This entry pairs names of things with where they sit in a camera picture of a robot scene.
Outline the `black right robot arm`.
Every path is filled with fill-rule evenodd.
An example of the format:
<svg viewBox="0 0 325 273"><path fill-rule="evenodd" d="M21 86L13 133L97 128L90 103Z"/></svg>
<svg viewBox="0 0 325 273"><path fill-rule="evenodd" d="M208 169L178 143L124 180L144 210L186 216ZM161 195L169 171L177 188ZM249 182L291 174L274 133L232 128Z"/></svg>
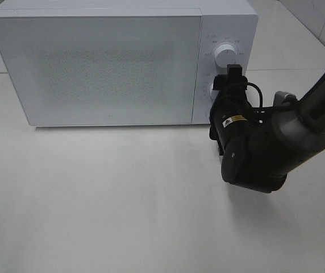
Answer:
<svg viewBox="0 0 325 273"><path fill-rule="evenodd" d="M249 103L250 86L236 64L214 78L209 136L217 142L225 182L270 193L325 149L325 74L300 100L277 92L270 107Z"/></svg>

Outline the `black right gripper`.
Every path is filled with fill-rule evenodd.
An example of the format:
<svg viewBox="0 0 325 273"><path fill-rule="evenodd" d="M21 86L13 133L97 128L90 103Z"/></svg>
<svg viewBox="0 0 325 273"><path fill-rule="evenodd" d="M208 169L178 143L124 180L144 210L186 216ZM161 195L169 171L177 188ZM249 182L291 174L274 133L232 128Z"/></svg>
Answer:
<svg viewBox="0 0 325 273"><path fill-rule="evenodd" d="M243 68L239 64L229 64L227 74L214 78L212 89L216 97L209 114L209 137L216 141L219 156L223 156L233 137L248 134L262 123L262 112L248 101L249 86L231 85L242 82Z"/></svg>

